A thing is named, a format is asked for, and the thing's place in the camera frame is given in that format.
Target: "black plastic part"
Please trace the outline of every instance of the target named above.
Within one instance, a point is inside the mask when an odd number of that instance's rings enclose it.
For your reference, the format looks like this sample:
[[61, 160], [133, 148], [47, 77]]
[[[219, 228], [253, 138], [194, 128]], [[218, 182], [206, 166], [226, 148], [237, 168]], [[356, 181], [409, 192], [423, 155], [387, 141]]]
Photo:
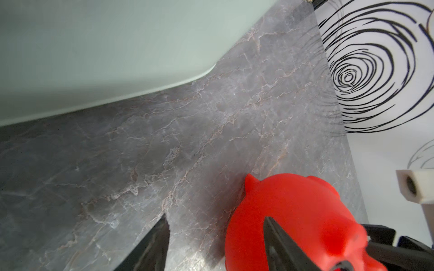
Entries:
[[396, 231], [381, 225], [362, 224], [372, 241], [384, 245], [392, 245]]
[[434, 250], [432, 250], [429, 246], [425, 245], [418, 240], [410, 238], [408, 236], [401, 236], [398, 241], [398, 247], [400, 248], [408, 248], [417, 251], [423, 251], [431, 254], [434, 257]]
[[163, 214], [115, 271], [163, 271], [166, 266], [170, 230]]
[[321, 271], [273, 218], [263, 231], [269, 271]]
[[313, 0], [313, 1], [312, 1], [313, 9], [316, 10], [316, 9], [319, 8], [322, 4], [324, 4], [325, 2], [327, 2], [327, 0]]
[[349, 261], [342, 261], [338, 263], [337, 265], [333, 266], [330, 271], [334, 271], [336, 269], [339, 269], [341, 271], [354, 271], [354, 267]]
[[405, 270], [434, 270], [434, 256], [426, 252], [398, 248], [372, 241], [369, 241], [366, 252], [377, 261], [393, 264]]
[[407, 183], [408, 190], [413, 194], [417, 195], [418, 191], [416, 190], [416, 185], [414, 184], [413, 179], [410, 176], [407, 176], [407, 179], [405, 180]]

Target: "white wall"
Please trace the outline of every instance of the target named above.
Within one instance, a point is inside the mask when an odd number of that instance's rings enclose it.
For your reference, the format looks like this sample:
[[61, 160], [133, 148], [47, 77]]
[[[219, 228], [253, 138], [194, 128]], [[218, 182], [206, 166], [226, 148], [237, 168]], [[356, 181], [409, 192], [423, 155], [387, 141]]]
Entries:
[[395, 170], [434, 168], [434, 1], [402, 2], [329, 0], [316, 17], [370, 223], [431, 245]]

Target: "black metal piece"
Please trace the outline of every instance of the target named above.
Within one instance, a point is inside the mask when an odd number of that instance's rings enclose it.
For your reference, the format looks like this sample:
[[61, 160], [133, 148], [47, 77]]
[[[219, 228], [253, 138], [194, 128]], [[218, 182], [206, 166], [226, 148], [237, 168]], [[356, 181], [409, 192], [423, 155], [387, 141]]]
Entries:
[[366, 252], [377, 261], [393, 264], [409, 271], [434, 270], [434, 256], [426, 252], [373, 241], [369, 241]]
[[263, 231], [269, 271], [321, 271], [273, 218]]
[[384, 245], [392, 245], [396, 231], [382, 225], [362, 224], [372, 241]]
[[115, 271], [164, 271], [170, 230], [163, 214]]

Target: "concentric circle drawing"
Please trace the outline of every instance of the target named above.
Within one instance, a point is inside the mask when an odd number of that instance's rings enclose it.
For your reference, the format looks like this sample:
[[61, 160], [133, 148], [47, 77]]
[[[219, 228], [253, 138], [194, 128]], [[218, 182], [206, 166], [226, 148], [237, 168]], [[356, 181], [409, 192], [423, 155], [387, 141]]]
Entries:
[[419, 3], [360, 4], [319, 26], [347, 133], [374, 133], [434, 106], [434, 19]]
[[434, 139], [421, 146], [410, 158], [408, 169], [434, 169]]

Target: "white plastic block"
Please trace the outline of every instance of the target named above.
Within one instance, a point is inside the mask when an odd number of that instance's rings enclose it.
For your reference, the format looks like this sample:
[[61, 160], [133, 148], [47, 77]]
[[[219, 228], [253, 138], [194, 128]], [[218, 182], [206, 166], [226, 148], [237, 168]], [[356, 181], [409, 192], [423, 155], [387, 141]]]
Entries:
[[408, 200], [434, 204], [434, 169], [397, 170], [399, 190]]

